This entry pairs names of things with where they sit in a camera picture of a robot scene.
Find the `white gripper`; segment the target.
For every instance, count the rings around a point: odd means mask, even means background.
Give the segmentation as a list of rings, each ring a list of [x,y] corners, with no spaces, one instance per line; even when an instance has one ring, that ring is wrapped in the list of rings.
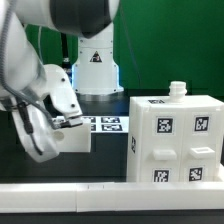
[[[25,152],[42,163],[59,155],[54,132],[43,113],[33,105],[18,102],[12,111],[13,120]],[[57,129],[74,128],[83,124],[81,119],[53,119]]]

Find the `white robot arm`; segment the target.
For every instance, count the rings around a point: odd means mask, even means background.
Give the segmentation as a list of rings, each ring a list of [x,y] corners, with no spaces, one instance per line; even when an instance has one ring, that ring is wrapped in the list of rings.
[[[29,25],[93,38],[112,25],[120,0],[0,0],[0,111],[12,114],[24,151],[36,162],[57,157],[56,134],[90,126],[83,121],[70,76],[42,61]]]

